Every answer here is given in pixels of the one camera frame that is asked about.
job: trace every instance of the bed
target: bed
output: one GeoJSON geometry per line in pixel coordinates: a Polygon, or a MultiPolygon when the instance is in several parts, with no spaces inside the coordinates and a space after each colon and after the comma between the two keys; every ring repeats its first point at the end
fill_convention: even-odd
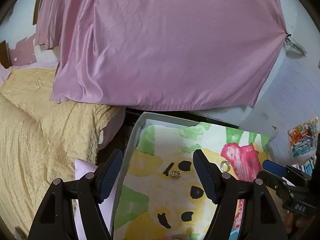
{"type": "Polygon", "coordinates": [[[55,67],[0,65],[0,216],[12,233],[28,234],[52,180],[73,180],[76,158],[95,163],[124,120],[118,106],[49,101],[55,67]]]}

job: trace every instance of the painted paper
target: painted paper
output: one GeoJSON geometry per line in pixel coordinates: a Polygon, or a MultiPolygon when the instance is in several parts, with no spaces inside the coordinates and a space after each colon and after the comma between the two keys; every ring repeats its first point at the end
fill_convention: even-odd
{"type": "Polygon", "coordinates": [[[289,131],[289,142],[294,157],[316,150],[319,135],[318,126],[318,118],[313,118],[289,131]]]}
{"type": "MultiPolygon", "coordinates": [[[[253,181],[268,159],[268,137],[219,125],[186,128],[150,125],[142,134],[124,178],[114,221],[115,240],[151,240],[187,234],[202,240],[216,205],[205,195],[193,166],[202,149],[209,162],[231,164],[229,173],[253,181]],[[178,171],[179,179],[173,179],[178,171]]],[[[243,201],[238,202],[232,235],[238,232],[243,201]]]]}

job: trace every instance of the pink paint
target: pink paint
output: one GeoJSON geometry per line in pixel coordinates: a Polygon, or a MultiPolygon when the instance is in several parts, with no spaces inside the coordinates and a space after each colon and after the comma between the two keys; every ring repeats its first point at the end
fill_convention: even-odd
{"type": "Polygon", "coordinates": [[[10,49],[10,58],[14,59],[12,62],[15,66],[28,65],[32,62],[36,62],[35,49],[33,45],[33,40],[35,38],[33,34],[29,38],[25,38],[18,41],[15,49],[10,49]]]}
{"type": "MultiPolygon", "coordinates": [[[[245,181],[253,181],[258,172],[262,170],[258,154],[259,152],[254,149],[252,144],[240,147],[236,143],[229,143],[221,151],[221,156],[231,163],[238,178],[245,181]]],[[[234,221],[236,228],[239,228],[241,224],[243,205],[244,200],[240,200],[239,212],[234,221]]]]}

